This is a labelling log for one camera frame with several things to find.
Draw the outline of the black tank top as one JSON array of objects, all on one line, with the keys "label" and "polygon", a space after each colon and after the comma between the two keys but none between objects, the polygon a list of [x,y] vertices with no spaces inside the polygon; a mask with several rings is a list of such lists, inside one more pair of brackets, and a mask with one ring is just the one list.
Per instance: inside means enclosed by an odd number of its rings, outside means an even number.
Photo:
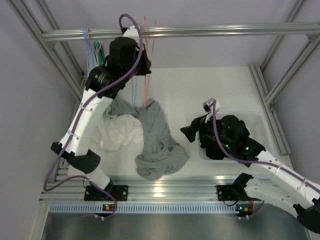
[{"label": "black tank top", "polygon": [[205,153],[208,158],[212,160],[222,160],[227,157],[219,147],[215,136],[214,139],[200,139],[199,137],[199,141],[200,147],[205,149]]}]

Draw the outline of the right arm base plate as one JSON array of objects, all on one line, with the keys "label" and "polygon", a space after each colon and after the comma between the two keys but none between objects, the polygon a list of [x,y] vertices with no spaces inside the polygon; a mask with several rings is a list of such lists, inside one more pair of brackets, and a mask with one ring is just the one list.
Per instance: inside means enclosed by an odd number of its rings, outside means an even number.
[{"label": "right arm base plate", "polygon": [[248,199],[243,188],[232,184],[217,185],[216,191],[219,201],[245,201]]}]

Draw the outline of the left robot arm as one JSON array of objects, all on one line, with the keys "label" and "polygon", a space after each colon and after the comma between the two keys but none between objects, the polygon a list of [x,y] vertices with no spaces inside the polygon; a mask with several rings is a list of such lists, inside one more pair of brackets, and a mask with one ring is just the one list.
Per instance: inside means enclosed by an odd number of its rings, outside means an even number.
[{"label": "left robot arm", "polygon": [[146,51],[130,37],[117,37],[109,45],[104,64],[94,67],[87,81],[72,123],[51,150],[69,165],[82,172],[96,185],[95,193],[102,200],[113,194],[113,182],[100,167],[101,158],[89,149],[89,143],[105,110],[134,76],[151,73]]}]

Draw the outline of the light blue wire hanger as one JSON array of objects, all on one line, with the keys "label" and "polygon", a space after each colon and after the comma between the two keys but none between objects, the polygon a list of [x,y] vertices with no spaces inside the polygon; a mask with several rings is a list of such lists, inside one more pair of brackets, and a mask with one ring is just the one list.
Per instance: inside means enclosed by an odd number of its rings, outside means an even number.
[{"label": "light blue wire hanger", "polygon": [[138,77],[136,76],[131,80],[131,102],[134,108],[137,107],[137,89],[138,89]]}]

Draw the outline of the grey garment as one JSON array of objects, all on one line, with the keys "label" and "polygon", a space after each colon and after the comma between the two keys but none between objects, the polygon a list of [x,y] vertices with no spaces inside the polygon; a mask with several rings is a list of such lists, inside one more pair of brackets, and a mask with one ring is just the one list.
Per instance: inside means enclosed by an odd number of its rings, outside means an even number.
[{"label": "grey garment", "polygon": [[117,96],[109,113],[117,117],[132,115],[141,122],[144,142],[135,164],[138,175],[144,179],[153,181],[174,174],[189,160],[185,148],[172,137],[165,113],[156,100],[150,98],[146,106],[133,107]]}]

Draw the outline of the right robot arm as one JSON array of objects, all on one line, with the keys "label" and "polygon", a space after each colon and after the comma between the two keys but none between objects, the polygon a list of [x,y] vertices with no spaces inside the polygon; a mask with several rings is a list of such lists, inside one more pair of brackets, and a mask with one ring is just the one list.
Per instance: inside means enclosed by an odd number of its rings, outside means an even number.
[{"label": "right robot arm", "polygon": [[221,119],[200,116],[180,131],[189,142],[200,140],[209,158],[224,157],[245,165],[249,170],[269,178],[275,186],[241,173],[232,184],[239,199],[259,199],[278,207],[309,231],[320,232],[320,186],[276,159],[262,144],[250,138],[244,121],[234,115]]}]

